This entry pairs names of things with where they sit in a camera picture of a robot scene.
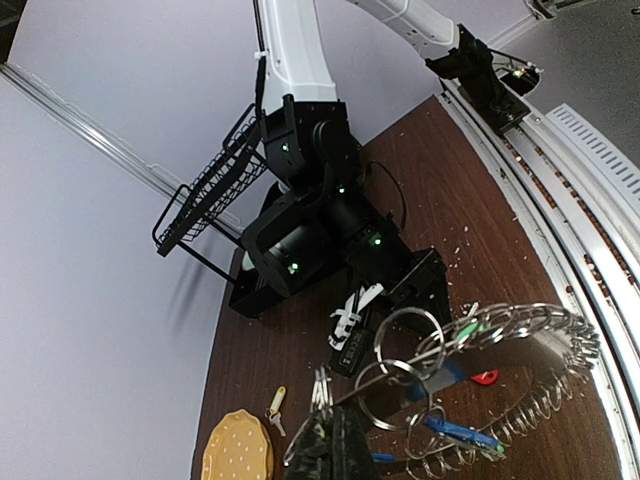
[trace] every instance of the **dark wood surface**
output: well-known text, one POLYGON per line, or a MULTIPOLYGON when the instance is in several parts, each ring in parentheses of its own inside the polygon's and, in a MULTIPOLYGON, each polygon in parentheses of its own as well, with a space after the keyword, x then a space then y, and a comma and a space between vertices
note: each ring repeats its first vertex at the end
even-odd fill
MULTIPOLYGON (((558 299, 514 212, 497 185, 435 99, 408 114, 364 149, 401 183, 408 202, 403 234, 412 249, 434 245, 450 265, 450 301, 455 316, 473 302, 554 302, 558 299)), ((391 181, 375 170, 368 195, 381 211, 400 214, 391 181)), ((313 369, 328 360, 329 314, 344 302, 346 280, 337 274, 289 299, 259 321, 227 307, 220 314, 203 400, 192 478, 200 478, 204 448, 225 413, 240 408, 258 417, 280 385, 288 389, 282 415, 289 437, 268 426, 282 478, 286 441, 306 418, 313 369)), ((337 379, 345 392, 349 381, 337 379)), ((526 389, 526 372, 502 371, 496 384, 464 383, 446 393, 456 419, 482 422, 496 402, 526 389)), ((503 462, 479 461, 447 478, 616 479, 617 459, 604 412, 591 385, 582 387, 560 413, 527 438, 517 438, 503 462)), ((371 444, 392 448, 401 440, 372 432, 371 444)), ((410 478, 406 474, 395 478, 410 478)))

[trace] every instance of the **metal ring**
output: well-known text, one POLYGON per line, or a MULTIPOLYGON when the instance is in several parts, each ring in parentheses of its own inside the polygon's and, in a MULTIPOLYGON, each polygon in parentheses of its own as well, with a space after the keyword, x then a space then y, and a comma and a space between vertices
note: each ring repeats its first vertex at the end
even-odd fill
MULTIPOLYGON (((438 321, 436 320, 436 318, 427 310, 424 310, 422 308, 416 308, 416 307, 405 307, 405 308, 401 308, 400 310, 396 310, 395 312, 392 312, 391 315, 389 315, 387 318, 385 318, 382 323, 380 324, 380 326, 378 327, 378 331, 376 332, 376 336, 373 340, 373 351, 376 354, 376 358, 378 359, 379 365, 380 365, 380 369, 384 372, 384 373, 389 373, 386 369, 386 367, 384 366, 384 364, 382 363, 384 358, 382 357, 382 342, 384 341, 384 337, 387 333, 387 329, 389 328, 389 325, 391 325, 392 322, 394 322, 398 317, 401 317, 403 315, 409 315, 409 314, 415 314, 415 315, 422 315, 423 317, 425 317, 429 322, 431 322, 431 324, 434 326, 435 331, 430 335, 434 336, 435 334, 437 334, 438 339, 440 340, 440 351, 438 353, 438 357, 436 362, 429 367, 429 369, 426 372, 422 372, 421 373, 421 378, 422 379, 426 379, 429 376, 431 376, 431 374, 433 372, 435 372, 436 370, 438 370, 442 364, 444 363, 444 359, 446 356, 446 351, 445 351, 445 336, 444 336, 444 331, 442 330, 442 327, 440 326, 440 324, 438 323, 438 321)), ((411 363, 416 363, 419 362, 420 360, 417 358, 412 358, 410 360, 411 363)))
MULTIPOLYGON (((380 362, 371 363, 367 365, 365 368, 363 368, 362 371, 358 374, 358 377, 356 378, 355 389, 357 390, 358 388, 360 388, 360 383, 362 382, 362 378, 366 375, 366 373, 369 370, 371 370, 374 367, 386 367, 387 365, 396 367, 399 370, 402 370, 405 373, 408 373, 414 378, 414 380, 416 380, 417 385, 421 385, 422 388, 424 388, 424 384, 422 383, 422 379, 420 378, 420 372, 418 370, 413 368, 407 362, 403 362, 402 360, 387 359, 387 360, 382 360, 380 362)), ((427 393, 427 398, 429 399, 429 407, 431 407, 431 394, 426 389, 425 389, 425 392, 427 393)), ((385 422, 384 420, 380 420, 373 413, 371 413, 371 410, 369 410, 369 407, 367 406, 366 402, 362 398, 362 395, 358 395, 357 398, 358 398, 358 405, 360 405, 360 409, 367 416, 367 418, 371 420, 371 423, 374 426, 378 427, 381 430, 386 430, 388 432, 404 433, 407 431, 406 426, 399 427, 398 425, 393 425, 391 423, 385 422)))

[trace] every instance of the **black metal rack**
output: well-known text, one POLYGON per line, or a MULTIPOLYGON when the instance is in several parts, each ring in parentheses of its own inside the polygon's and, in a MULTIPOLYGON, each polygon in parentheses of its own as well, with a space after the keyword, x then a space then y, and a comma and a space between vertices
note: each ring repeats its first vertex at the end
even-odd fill
POLYGON ((188 243, 193 242, 207 226, 212 226, 234 244, 241 246, 240 239, 220 227, 216 219, 266 170, 265 159, 256 150, 261 134, 258 121, 255 117, 250 117, 253 110, 254 105, 245 110, 224 139, 220 153, 193 183, 178 187, 152 231, 158 253, 163 257, 179 246, 234 284, 236 279, 188 243), (176 217, 158 235, 169 210, 185 197, 176 217))

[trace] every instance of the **metal track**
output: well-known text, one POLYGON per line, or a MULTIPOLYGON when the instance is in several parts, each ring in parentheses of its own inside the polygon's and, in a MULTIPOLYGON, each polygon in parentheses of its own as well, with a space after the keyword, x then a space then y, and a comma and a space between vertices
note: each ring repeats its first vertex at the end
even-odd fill
MULTIPOLYGON (((0 76, 61 125, 165 198, 171 199, 183 183, 164 167, 144 162, 115 135, 107 132, 88 115, 58 97, 33 75, 6 63, 0 65, 0 76)), ((186 196, 182 195, 177 201, 182 205, 185 200, 186 196)), ((242 235, 240 221, 227 212, 218 217, 216 224, 235 238, 240 238, 242 235)))
POLYGON ((517 212, 563 304, 579 309, 608 341, 594 381, 622 478, 637 480, 640 323, 633 317, 640 315, 640 295, 633 281, 638 261, 634 245, 611 221, 628 211, 612 203, 611 195, 600 194, 604 187, 597 182, 602 179, 583 171, 579 149, 533 106, 520 129, 501 139, 458 94, 455 83, 445 86, 441 103, 517 212))

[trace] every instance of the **yellow round object with dots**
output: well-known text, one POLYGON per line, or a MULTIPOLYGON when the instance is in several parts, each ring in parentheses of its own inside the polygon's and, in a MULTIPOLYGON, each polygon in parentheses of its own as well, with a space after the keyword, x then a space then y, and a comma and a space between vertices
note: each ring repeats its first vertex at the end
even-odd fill
POLYGON ((246 410, 228 413, 211 432, 202 480, 271 480, 273 449, 260 420, 246 410))

